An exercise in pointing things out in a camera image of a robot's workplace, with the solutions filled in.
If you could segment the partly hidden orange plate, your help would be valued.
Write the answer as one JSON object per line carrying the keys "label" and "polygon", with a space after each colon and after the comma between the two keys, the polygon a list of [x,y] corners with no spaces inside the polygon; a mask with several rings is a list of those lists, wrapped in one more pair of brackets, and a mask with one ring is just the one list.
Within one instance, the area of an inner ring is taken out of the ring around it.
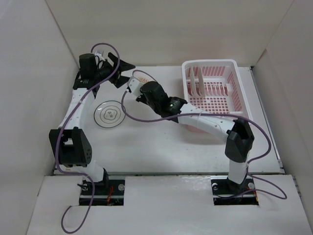
{"label": "partly hidden orange plate", "polygon": [[150,74],[142,70],[134,70],[132,72],[132,76],[138,79],[142,83],[148,83],[151,81],[157,82],[157,80],[154,77],[152,77]]}

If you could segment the orange sunburst plate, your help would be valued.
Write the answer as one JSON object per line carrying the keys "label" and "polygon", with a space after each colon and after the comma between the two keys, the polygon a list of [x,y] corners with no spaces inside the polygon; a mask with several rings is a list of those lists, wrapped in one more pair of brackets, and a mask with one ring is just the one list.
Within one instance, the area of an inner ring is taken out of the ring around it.
{"label": "orange sunburst plate", "polygon": [[196,96],[197,90],[196,90],[196,83],[195,83],[193,67],[190,68],[190,86],[191,86],[191,91],[192,91],[193,96]]}

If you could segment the flower emblem plate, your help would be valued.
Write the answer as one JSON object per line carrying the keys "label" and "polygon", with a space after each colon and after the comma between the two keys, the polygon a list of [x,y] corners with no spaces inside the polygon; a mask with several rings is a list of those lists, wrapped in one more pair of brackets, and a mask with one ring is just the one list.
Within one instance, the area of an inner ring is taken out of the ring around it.
{"label": "flower emblem plate", "polygon": [[125,117],[121,103],[116,100],[108,100],[99,104],[93,114],[95,123],[106,129],[119,126]]}

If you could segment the green red rimmed plate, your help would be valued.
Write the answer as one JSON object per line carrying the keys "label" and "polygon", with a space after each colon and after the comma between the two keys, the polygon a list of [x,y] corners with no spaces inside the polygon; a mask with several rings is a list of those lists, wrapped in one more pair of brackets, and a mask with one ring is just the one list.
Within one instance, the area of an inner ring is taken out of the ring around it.
{"label": "green red rimmed plate", "polygon": [[199,91],[200,96],[205,96],[205,89],[204,89],[204,81],[203,81],[203,73],[202,73],[202,67],[199,66],[198,68],[198,83],[199,83]]}

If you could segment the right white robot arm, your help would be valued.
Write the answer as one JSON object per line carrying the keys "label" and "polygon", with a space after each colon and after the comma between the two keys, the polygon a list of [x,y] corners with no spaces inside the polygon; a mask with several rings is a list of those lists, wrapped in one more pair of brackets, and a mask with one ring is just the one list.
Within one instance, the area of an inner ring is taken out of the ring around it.
{"label": "right white robot arm", "polygon": [[162,86],[150,81],[135,86],[136,101],[148,105],[156,114],[178,124],[195,127],[218,137],[225,143],[225,155],[229,159],[226,187],[237,193],[244,187],[247,176],[247,157],[254,142],[248,121],[243,117],[214,116],[197,109],[186,100],[168,96]]}

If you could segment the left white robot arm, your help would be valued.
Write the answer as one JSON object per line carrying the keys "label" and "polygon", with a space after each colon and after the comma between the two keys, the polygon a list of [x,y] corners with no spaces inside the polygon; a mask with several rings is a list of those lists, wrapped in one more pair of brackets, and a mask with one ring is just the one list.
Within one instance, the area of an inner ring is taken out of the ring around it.
{"label": "left white robot arm", "polygon": [[98,194],[109,190],[107,172],[92,159],[92,147],[83,131],[91,104],[95,101],[100,83],[109,80],[116,88],[122,87],[129,77],[122,72],[135,66],[111,52],[104,58],[100,53],[79,56],[79,70],[72,88],[72,100],[66,116],[58,128],[49,132],[49,140],[56,161],[56,168],[63,174],[83,175],[93,181]]}

